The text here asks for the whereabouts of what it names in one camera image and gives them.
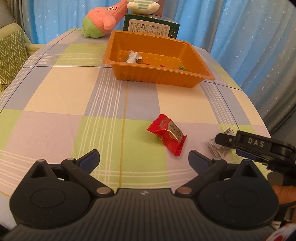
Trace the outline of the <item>right hand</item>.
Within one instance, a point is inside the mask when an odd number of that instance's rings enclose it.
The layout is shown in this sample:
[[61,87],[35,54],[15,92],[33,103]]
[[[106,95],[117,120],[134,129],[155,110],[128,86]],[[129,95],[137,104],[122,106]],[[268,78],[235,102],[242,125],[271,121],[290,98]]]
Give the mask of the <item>right hand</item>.
[[272,188],[278,197],[280,207],[295,208],[296,187],[273,185]]

